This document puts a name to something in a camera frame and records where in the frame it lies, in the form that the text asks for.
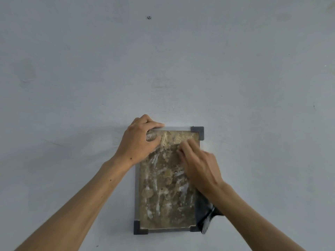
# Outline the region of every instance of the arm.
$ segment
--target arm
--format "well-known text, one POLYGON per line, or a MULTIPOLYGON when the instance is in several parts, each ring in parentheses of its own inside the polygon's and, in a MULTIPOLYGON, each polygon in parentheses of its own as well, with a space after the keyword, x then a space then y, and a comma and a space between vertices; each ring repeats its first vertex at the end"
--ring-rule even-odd
POLYGON ((222 180, 213 154, 202 151, 192 139, 180 144, 178 154, 192 184, 227 217, 253 251, 304 251, 222 180))
POLYGON ((164 124, 152 121, 147 115, 136 118, 125 131, 115 155, 16 251, 78 250, 101 208, 123 176, 160 143, 160 137, 147 142, 147 131, 163 126, 164 124))

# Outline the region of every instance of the rectangular frame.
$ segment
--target rectangular frame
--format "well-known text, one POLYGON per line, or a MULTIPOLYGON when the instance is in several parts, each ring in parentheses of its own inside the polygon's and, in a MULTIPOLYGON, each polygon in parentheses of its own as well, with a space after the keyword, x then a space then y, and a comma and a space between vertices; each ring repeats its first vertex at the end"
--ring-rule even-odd
MULTIPOLYGON (((187 126, 187 127, 162 127, 153 128, 153 131, 191 131, 199 134, 199 141, 204 140, 203 126, 187 126)), ((148 233, 163 232, 199 232, 197 226, 182 228, 163 228, 163 229, 141 229, 140 211, 139 211, 139 188, 140 188, 140 163, 135 165, 135 215, 134 215, 134 235, 146 235, 148 233)))

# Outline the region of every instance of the forearm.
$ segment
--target forearm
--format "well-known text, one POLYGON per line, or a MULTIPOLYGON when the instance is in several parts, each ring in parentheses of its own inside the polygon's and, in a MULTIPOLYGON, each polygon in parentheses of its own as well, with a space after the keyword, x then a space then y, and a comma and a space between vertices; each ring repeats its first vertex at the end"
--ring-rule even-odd
POLYGON ((213 204, 228 218, 253 251, 304 251, 250 207, 227 184, 216 188, 213 204))
POLYGON ((21 250, 78 250, 101 208, 127 167, 111 159, 50 219, 18 248, 21 250))

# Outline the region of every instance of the painted wall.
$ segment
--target painted wall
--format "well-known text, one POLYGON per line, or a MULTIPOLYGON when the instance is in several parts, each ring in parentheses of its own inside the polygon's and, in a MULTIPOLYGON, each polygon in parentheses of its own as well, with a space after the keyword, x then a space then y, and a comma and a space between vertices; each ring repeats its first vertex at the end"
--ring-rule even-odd
MULTIPOLYGON (((204 126, 242 198, 305 249, 333 250, 334 1, 0 0, 1 250, 72 197, 144 113, 204 126)), ((133 236, 134 175, 81 251, 248 250, 226 219, 205 236, 133 236)))

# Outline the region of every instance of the hand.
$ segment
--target hand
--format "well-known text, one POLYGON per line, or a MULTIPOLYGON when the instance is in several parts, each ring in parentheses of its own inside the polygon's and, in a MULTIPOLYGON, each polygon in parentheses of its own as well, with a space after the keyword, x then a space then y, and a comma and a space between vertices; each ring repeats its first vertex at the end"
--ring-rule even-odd
POLYGON ((221 188, 222 180, 214 154, 200 149, 194 139, 183 141, 177 150, 190 182, 204 195, 209 196, 213 188, 221 188))
POLYGON ((153 121, 147 114, 141 118, 135 118, 124 132, 114 158, 128 162, 129 167, 144 160, 161 142, 160 136, 151 142, 146 140, 148 130, 157 127, 164 127, 164 124, 153 121))

